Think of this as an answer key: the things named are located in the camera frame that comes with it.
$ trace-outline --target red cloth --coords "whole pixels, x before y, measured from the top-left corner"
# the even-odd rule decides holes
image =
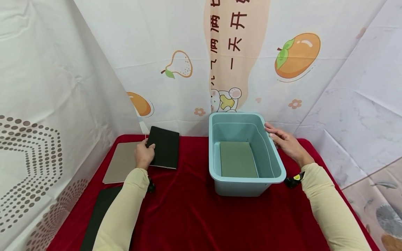
[[[48,250],[79,250],[99,191],[113,187],[102,180],[116,144],[143,138],[123,135],[116,140]],[[299,141],[328,172],[311,143]],[[300,172],[281,150],[279,155],[287,176]],[[149,176],[156,190],[142,203],[131,250],[329,250],[301,185],[289,189],[274,184],[257,198],[217,195],[208,171],[206,137],[181,137],[178,169],[150,167]],[[378,250],[353,214],[372,249]]]

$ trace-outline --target beige sleeve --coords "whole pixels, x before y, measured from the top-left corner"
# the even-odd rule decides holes
[[[130,172],[100,224],[92,250],[129,250],[138,212],[148,185],[146,170],[135,168]]]
[[[316,163],[305,165],[301,181],[313,215],[332,251],[371,250],[349,207],[327,172]]]

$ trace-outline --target bin rim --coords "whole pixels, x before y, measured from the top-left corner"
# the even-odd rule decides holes
[[[265,120],[263,118],[263,116],[261,116],[261,114],[256,113],[256,112],[214,112],[209,116],[209,123],[208,123],[208,127],[209,129],[212,128],[212,118],[215,115],[224,115],[224,116],[237,116],[237,115],[241,115],[241,114],[250,114],[250,115],[256,115],[261,119],[261,122],[263,124],[265,124]],[[275,144],[273,142],[273,140],[271,139],[271,137],[268,135],[267,132],[265,132],[268,136],[268,141],[274,151],[274,155],[275,157],[280,160],[279,161],[279,168],[281,169],[281,174],[279,177],[275,177],[275,178],[237,178],[237,177],[223,177],[223,176],[219,176],[215,173],[214,169],[213,169],[213,154],[209,154],[209,174],[210,176],[215,180],[215,181],[219,181],[219,182],[238,182],[238,183],[270,183],[270,184],[278,184],[278,183],[282,183],[285,178],[286,178],[286,170],[285,170],[285,166],[283,165],[282,159],[279,156],[278,150],[275,147]],[[213,147],[213,141],[212,141],[212,135],[208,135],[208,144],[209,147]]]

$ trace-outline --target hand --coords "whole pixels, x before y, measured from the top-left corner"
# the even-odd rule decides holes
[[[148,167],[151,161],[155,156],[155,144],[150,145],[148,148],[145,144],[148,142],[148,139],[144,139],[137,147],[134,149],[134,157],[136,168],[142,168],[148,170]]]
[[[293,135],[273,127],[268,122],[265,123],[265,130],[269,132],[269,136],[274,141],[275,145],[282,148],[282,150],[296,161],[300,167],[314,163],[314,159]]]

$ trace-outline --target light blue plastic bin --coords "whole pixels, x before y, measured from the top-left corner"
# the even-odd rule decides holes
[[[222,177],[221,141],[249,142],[258,178]],[[221,196],[257,197],[271,184],[285,180],[285,168],[260,114],[216,112],[209,116],[209,174]]]

